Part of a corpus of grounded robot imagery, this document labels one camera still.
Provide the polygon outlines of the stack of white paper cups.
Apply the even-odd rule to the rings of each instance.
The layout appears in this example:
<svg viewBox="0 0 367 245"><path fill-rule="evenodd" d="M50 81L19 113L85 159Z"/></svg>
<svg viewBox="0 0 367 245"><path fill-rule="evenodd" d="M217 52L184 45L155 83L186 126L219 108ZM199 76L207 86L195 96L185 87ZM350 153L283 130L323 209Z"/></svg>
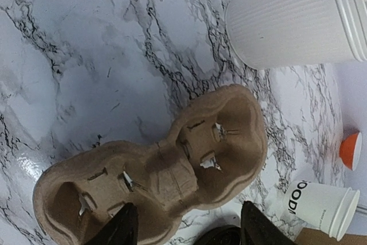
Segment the stack of white paper cups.
<svg viewBox="0 0 367 245"><path fill-rule="evenodd" d="M340 241L352 222L359 199L359 190L299 180L289 185L283 206L290 215Z"/></svg>

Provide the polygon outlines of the orange white ceramic bowl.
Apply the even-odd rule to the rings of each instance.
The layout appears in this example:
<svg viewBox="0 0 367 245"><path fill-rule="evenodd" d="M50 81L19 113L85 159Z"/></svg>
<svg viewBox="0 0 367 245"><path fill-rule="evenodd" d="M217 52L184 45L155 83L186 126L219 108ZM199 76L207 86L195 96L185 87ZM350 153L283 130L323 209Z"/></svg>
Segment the orange white ceramic bowl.
<svg viewBox="0 0 367 245"><path fill-rule="evenodd" d="M343 164L355 171L361 155L362 149L362 133L357 132L347 136L341 143L339 148L339 156Z"/></svg>

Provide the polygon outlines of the white container with sachets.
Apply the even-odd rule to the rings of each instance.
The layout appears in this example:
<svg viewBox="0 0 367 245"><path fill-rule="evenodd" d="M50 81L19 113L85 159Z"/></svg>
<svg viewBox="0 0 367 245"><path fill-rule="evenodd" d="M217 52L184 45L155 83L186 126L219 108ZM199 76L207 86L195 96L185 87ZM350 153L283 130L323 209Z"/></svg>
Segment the white container with sachets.
<svg viewBox="0 0 367 245"><path fill-rule="evenodd" d="M231 0L225 27L254 69L366 61L366 0Z"/></svg>

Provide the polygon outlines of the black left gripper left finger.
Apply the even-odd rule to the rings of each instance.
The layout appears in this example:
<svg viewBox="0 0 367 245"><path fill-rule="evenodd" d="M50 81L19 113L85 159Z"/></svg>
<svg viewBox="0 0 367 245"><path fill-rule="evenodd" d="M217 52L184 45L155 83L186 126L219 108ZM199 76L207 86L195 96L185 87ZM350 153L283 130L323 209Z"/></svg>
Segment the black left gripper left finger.
<svg viewBox="0 0 367 245"><path fill-rule="evenodd" d="M137 243L138 211L133 203L127 203L85 245L137 245Z"/></svg>

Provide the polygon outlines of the brown paper takeout bag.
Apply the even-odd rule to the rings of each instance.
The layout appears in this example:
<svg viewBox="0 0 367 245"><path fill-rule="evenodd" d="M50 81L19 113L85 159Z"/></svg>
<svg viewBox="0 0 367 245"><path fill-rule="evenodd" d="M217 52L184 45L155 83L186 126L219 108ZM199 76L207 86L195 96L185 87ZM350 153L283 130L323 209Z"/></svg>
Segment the brown paper takeout bag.
<svg viewBox="0 0 367 245"><path fill-rule="evenodd" d="M345 234L340 241L337 241L320 230L303 228L295 243L300 245L367 245L367 236Z"/></svg>

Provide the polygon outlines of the brown cardboard cup carrier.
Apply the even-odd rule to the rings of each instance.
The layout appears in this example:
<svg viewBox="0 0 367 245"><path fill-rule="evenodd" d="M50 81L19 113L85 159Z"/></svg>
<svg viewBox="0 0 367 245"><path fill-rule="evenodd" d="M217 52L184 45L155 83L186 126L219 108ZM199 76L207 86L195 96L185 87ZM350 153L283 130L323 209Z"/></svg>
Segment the brown cardboard cup carrier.
<svg viewBox="0 0 367 245"><path fill-rule="evenodd" d="M242 85L223 86L192 100L159 142L108 142L48 168L34 187L34 214L56 243L84 244L133 203L138 243L162 244L189 211L242 192L266 155L259 103Z"/></svg>

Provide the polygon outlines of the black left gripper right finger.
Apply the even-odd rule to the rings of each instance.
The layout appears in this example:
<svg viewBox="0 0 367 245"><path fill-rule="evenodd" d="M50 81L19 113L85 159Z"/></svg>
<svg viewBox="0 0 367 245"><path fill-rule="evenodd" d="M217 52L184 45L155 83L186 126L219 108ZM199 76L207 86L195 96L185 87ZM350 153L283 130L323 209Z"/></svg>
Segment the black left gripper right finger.
<svg viewBox="0 0 367 245"><path fill-rule="evenodd" d="M243 203L240 232L243 245L295 245L251 201Z"/></svg>

